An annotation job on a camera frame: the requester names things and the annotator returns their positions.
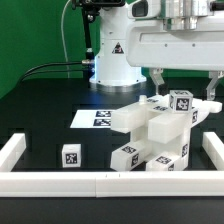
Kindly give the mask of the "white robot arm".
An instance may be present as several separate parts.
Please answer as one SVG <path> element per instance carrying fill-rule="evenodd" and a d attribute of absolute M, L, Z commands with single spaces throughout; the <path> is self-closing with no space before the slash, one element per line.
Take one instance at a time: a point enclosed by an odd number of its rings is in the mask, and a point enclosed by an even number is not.
<path fill-rule="evenodd" d="M 165 69 L 207 71 L 207 98 L 224 77 L 224 2 L 135 0 L 100 10 L 100 51 L 90 85 L 127 92 L 144 83 L 142 67 L 159 86 Z"/>

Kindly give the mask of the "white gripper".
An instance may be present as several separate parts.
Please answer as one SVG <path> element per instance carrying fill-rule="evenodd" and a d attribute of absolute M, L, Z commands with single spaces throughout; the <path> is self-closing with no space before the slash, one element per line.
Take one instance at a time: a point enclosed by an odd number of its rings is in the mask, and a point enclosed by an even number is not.
<path fill-rule="evenodd" d="M 166 31 L 161 20 L 136 21 L 127 29 L 126 57 L 131 66 L 150 68 L 156 94 L 161 68 L 210 71 L 206 95 L 214 100 L 224 78 L 224 17 L 202 17 L 195 30 L 178 31 Z"/>

